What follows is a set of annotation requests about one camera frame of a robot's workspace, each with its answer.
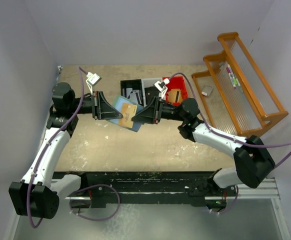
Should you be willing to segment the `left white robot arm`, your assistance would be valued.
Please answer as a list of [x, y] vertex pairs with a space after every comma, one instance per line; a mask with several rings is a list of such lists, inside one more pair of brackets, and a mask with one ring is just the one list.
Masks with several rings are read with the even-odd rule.
[[76, 98], [66, 82], [53, 87], [52, 106], [39, 152], [21, 180], [12, 182], [8, 189], [16, 213], [27, 216], [33, 228], [38, 227], [34, 218], [52, 219], [61, 200], [73, 193], [83, 196], [90, 190], [85, 173], [67, 173], [53, 182], [57, 162], [75, 131], [79, 114], [91, 114], [95, 120], [123, 117], [101, 91], [83, 93]]

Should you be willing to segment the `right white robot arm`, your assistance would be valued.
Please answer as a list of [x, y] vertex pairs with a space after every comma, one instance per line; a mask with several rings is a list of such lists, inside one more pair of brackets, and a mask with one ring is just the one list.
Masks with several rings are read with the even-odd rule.
[[200, 110], [194, 98], [173, 106], [158, 97], [131, 119], [142, 124], [158, 124], [161, 119], [180, 121], [180, 135], [194, 143], [212, 147], [234, 160], [234, 167], [216, 170], [209, 178], [208, 191], [219, 196], [227, 187], [244, 184], [252, 189], [274, 170], [275, 162], [262, 140], [253, 135], [241, 137], [218, 130], [199, 119]]

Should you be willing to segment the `gold embossed credit card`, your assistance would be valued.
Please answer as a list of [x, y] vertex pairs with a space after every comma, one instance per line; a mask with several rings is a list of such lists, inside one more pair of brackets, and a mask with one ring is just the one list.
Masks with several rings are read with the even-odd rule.
[[132, 128], [134, 122], [132, 121], [132, 117], [134, 117], [137, 113], [137, 105], [131, 104], [128, 102], [124, 102], [121, 106], [121, 114], [122, 118], [118, 120], [118, 125], [125, 128]]

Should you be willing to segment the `green leather card holder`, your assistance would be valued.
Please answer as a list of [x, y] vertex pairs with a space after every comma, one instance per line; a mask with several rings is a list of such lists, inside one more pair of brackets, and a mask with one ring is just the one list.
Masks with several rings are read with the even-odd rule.
[[110, 119], [108, 122], [133, 132], [139, 131], [142, 123], [132, 121], [132, 118], [144, 109], [143, 106], [121, 95], [115, 97], [112, 106], [122, 114], [122, 118]]

